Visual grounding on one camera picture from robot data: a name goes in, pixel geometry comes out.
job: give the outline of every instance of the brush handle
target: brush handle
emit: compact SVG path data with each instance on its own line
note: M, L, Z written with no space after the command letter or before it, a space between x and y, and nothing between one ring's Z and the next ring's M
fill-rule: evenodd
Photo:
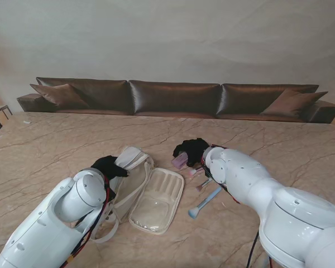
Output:
M205 187L210 181L212 181L211 178L208 178L203 184L201 184L200 186L203 188Z
M215 191L213 191L205 200L203 200L198 206L198 209L202 209L208 202L210 202L215 196L222 190L221 187L218 187Z

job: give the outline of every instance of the transparent pouch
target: transparent pouch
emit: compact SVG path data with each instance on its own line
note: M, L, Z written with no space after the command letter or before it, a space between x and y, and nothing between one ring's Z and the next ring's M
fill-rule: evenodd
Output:
M91 240L95 243L108 241L117 231L119 222L126 218L145 232L165 233L180 202L183 177L166 169L153 169L152 158L135 147L125 148L115 163L128 170L129 176L116 177L109 182L116 197L104 210Z
M183 177L175 172L156 168L129 216L138 229L161 235L173 221L184 188Z

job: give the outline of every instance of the white wall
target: white wall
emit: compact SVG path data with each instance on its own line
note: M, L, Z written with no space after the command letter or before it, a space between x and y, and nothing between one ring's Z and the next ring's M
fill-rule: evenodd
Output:
M0 0L2 101L20 111L36 76L314 83L335 103L335 0Z

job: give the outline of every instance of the sofa cushion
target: sofa cushion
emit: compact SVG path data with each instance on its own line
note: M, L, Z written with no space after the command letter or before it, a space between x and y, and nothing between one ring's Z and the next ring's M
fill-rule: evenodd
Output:
M283 93L261 114L269 116L287 116L298 118L302 111L311 107L327 92L299 93L286 89Z
M156 117L178 117L178 118L204 118L215 119L214 116L203 113L183 113L183 112L141 112L135 116L156 116Z
M280 122L304 122L299 118L286 116L266 116L263 114L222 114L219 119L252 120L252 121L280 121Z
M55 87L34 84L30 84L30 86L48 102L53 103L57 109L89 108L88 104L75 92L74 87L69 84L57 85Z
M131 80L135 113L183 112L214 115L219 84L161 83Z
M318 87L318 85L223 84L217 114L259 114L286 89L314 93Z
M129 116L127 112L112 111L112 110L94 110L94 109L84 109L84 110L58 110L56 113L81 113L81 114L111 114L114 116Z
M92 109L123 111L132 114L133 102L128 81L37 77L40 85L70 84Z

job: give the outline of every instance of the side table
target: side table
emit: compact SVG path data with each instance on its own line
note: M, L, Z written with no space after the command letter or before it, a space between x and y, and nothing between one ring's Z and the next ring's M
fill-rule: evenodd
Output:
M8 105L0 105L0 111L3 112L3 114L4 114L5 117L6 117L6 119L9 119L9 118L7 117L7 115L5 114L5 112L4 112L5 109L7 109L7 110L9 111L9 113L12 115L12 112L10 111L10 108L9 108Z

